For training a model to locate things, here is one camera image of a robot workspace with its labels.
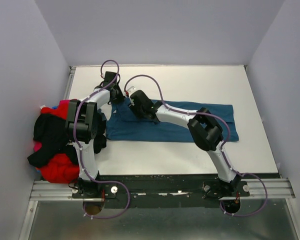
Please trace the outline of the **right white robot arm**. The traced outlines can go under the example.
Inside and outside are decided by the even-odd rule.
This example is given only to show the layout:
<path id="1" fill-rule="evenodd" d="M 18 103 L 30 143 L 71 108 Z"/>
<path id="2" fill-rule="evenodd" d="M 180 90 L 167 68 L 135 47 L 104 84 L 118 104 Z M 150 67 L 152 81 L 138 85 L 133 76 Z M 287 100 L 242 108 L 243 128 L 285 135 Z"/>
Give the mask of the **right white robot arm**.
<path id="1" fill-rule="evenodd" d="M 230 197 L 237 192 L 242 176 L 234 169 L 225 151 L 226 141 L 217 116 L 204 107 L 195 111 L 175 108 L 162 100 L 152 102 L 142 90 L 135 87 L 130 87 L 125 93 L 130 100 L 129 108 L 136 117 L 189 130 L 195 145 L 207 152 L 217 170 L 217 193 L 221 197 Z"/>

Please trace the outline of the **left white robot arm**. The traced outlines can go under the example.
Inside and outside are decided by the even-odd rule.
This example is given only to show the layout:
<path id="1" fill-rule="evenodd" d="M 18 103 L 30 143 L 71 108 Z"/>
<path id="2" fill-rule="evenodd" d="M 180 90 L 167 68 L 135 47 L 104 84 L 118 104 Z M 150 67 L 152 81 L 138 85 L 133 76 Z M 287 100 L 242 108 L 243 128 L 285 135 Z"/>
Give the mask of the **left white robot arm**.
<path id="1" fill-rule="evenodd" d="M 120 74 L 107 71 L 103 81 L 83 99 L 71 99 L 68 104 L 65 130 L 77 153 L 79 175 L 74 184 L 78 194 L 97 197 L 107 181 L 100 180 L 95 160 L 94 142 L 103 137 L 106 120 L 100 108 L 108 103 L 122 102 L 123 93 L 118 85 Z"/>

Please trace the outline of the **teal blue t shirt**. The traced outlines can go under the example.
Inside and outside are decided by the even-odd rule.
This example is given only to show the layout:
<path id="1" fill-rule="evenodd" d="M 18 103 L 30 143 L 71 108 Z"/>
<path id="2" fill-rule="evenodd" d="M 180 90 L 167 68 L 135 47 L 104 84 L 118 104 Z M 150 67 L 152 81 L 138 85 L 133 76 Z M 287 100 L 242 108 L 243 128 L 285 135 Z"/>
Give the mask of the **teal blue t shirt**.
<path id="1" fill-rule="evenodd" d="M 238 142 L 239 135 L 234 120 L 234 109 L 229 104 L 198 103 L 190 101 L 167 101 L 168 105 L 188 110 L 207 108 L 211 114 L 222 118 L 230 129 L 229 142 Z M 188 129 L 176 124 L 154 123 L 148 119 L 139 119 L 130 110 L 130 100 L 113 104 L 111 117 L 106 122 L 105 136 L 111 141 L 137 142 L 176 142 L 192 143 L 194 140 Z"/>

